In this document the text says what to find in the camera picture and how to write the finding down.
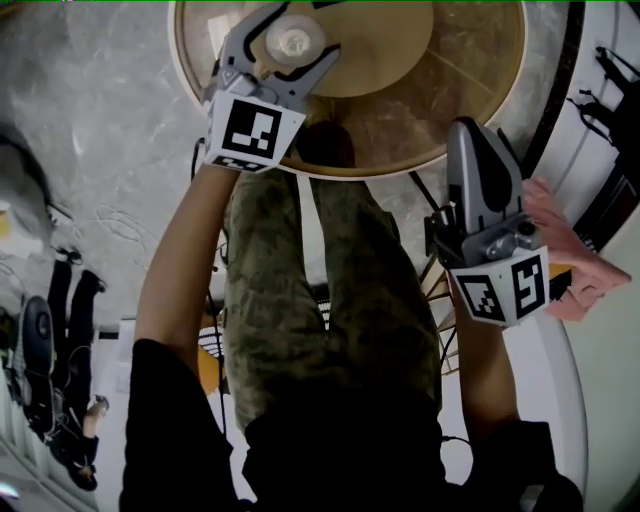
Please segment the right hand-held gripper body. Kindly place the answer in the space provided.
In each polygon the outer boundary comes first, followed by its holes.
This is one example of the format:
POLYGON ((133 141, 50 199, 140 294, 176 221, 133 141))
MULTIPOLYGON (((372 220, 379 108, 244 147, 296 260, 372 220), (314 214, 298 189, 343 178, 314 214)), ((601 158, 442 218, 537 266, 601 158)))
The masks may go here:
POLYGON ((511 327, 549 304, 548 249, 526 213, 465 234, 445 206, 427 219, 427 240, 472 319, 511 327))

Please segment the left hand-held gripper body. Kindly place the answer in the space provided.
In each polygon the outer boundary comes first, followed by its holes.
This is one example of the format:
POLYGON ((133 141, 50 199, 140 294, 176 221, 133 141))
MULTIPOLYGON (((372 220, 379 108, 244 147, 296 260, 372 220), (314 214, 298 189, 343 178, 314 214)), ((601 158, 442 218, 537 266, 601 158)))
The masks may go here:
POLYGON ((306 78, 297 71, 258 79, 217 61, 202 102, 203 162, 249 173, 277 167, 306 117, 305 98, 306 78))

